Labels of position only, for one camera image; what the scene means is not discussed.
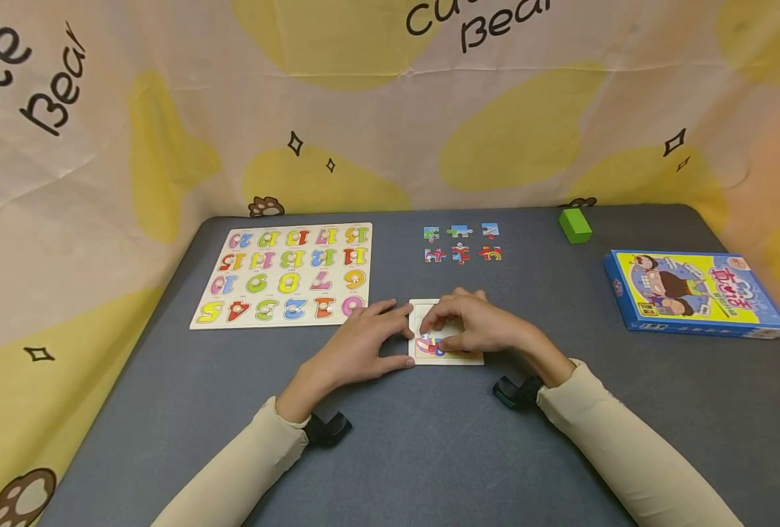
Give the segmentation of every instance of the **cartoon character on box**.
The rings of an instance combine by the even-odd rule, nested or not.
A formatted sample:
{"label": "cartoon character on box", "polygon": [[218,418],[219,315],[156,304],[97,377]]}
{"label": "cartoon character on box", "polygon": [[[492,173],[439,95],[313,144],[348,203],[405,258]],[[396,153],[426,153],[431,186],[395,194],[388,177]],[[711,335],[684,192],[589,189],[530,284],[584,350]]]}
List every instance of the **cartoon character on box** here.
{"label": "cartoon character on box", "polygon": [[[692,316],[708,303],[710,294],[704,281],[696,278],[683,278],[670,271],[660,271],[659,262],[649,255],[638,255],[634,259],[632,277],[636,288],[640,290],[652,305],[657,315]],[[677,272],[689,273],[679,269]]]}

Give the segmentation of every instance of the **wooden number puzzle board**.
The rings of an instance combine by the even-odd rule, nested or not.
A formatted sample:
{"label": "wooden number puzzle board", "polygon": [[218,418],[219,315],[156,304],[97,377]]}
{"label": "wooden number puzzle board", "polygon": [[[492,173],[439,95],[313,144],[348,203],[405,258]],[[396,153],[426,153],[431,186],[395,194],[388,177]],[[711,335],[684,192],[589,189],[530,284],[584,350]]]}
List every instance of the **wooden number puzzle board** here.
{"label": "wooden number puzzle board", "polygon": [[341,324],[370,297],[372,223],[229,231],[191,329]]}

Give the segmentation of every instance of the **hand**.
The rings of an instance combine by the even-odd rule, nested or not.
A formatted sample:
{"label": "hand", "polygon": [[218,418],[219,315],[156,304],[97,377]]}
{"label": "hand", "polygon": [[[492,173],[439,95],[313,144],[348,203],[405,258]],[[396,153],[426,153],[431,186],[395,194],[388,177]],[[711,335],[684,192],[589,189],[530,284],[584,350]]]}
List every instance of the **hand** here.
{"label": "hand", "polygon": [[442,339],[439,344],[442,351],[501,351],[518,346],[521,335],[535,328],[491,305],[484,291],[470,294],[464,288],[457,288],[454,294],[445,295],[439,304],[431,307],[419,331],[440,331],[447,320],[456,317],[463,321],[463,333]]}
{"label": "hand", "polygon": [[440,340],[442,351],[501,351],[516,348],[522,352],[549,388],[571,378],[574,364],[551,343],[545,333],[530,322],[498,309],[487,301],[483,291],[470,294],[457,288],[431,307],[419,332],[440,331],[450,318],[460,317],[463,332]]}
{"label": "hand", "polygon": [[355,309],[323,349],[296,372],[276,400],[279,415],[289,422],[305,421],[314,406],[336,388],[413,367],[412,356],[378,356],[380,345],[391,334],[413,338],[407,319],[413,306],[390,310],[395,305],[395,300],[383,300]]}

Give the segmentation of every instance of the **number puzzle piece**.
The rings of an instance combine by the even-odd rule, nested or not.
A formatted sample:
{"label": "number puzzle piece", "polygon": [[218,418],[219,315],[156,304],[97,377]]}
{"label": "number puzzle piece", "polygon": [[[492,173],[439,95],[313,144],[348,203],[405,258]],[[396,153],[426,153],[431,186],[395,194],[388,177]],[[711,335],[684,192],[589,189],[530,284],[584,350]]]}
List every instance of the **number puzzle piece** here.
{"label": "number puzzle piece", "polygon": [[501,248],[499,246],[495,246],[490,248],[489,245],[484,245],[484,249],[480,250],[478,253],[480,256],[484,256],[484,260],[501,260]]}
{"label": "number puzzle piece", "polygon": [[234,321],[235,318],[243,315],[249,308],[250,304],[245,304],[240,300],[235,300],[229,307],[229,316],[227,317],[227,322]]}
{"label": "number puzzle piece", "polygon": [[445,254],[444,251],[442,251],[442,249],[439,248],[435,250],[426,249],[425,263],[431,263],[431,262],[440,263],[444,256],[447,256],[447,254]]}
{"label": "number puzzle piece", "polygon": [[469,259],[469,248],[464,244],[458,243],[451,249],[451,259],[463,265],[463,262]]}
{"label": "number puzzle piece", "polygon": [[285,320],[297,321],[305,315],[305,311],[302,310],[302,306],[305,305],[307,300],[303,299],[290,299],[285,302]]}
{"label": "number puzzle piece", "polygon": [[331,305],[334,304],[334,297],[319,297],[314,299],[317,304],[316,318],[328,318],[332,315]]}

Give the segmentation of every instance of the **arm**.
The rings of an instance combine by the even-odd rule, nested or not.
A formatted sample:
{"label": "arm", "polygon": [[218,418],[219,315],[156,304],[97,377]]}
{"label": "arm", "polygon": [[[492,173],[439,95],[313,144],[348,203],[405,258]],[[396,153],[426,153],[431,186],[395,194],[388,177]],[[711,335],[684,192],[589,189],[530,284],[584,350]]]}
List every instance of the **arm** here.
{"label": "arm", "polygon": [[[533,355],[530,362],[538,362]],[[536,396],[551,423],[582,451],[642,527],[740,526],[682,455],[603,387],[582,362]]]}
{"label": "arm", "polygon": [[424,318],[420,331],[459,316],[463,333],[445,351],[516,348],[545,383],[539,407],[583,452],[642,527],[740,526],[694,467],[607,392],[582,362],[569,361],[534,325],[458,288]]}
{"label": "arm", "polygon": [[314,406],[344,384],[412,367],[407,355],[379,357],[391,334],[413,338],[409,304],[394,300],[353,311],[333,338],[305,364],[278,399],[270,398],[252,422],[191,479],[152,527],[237,527],[264,493],[299,459],[308,445],[302,429]]}

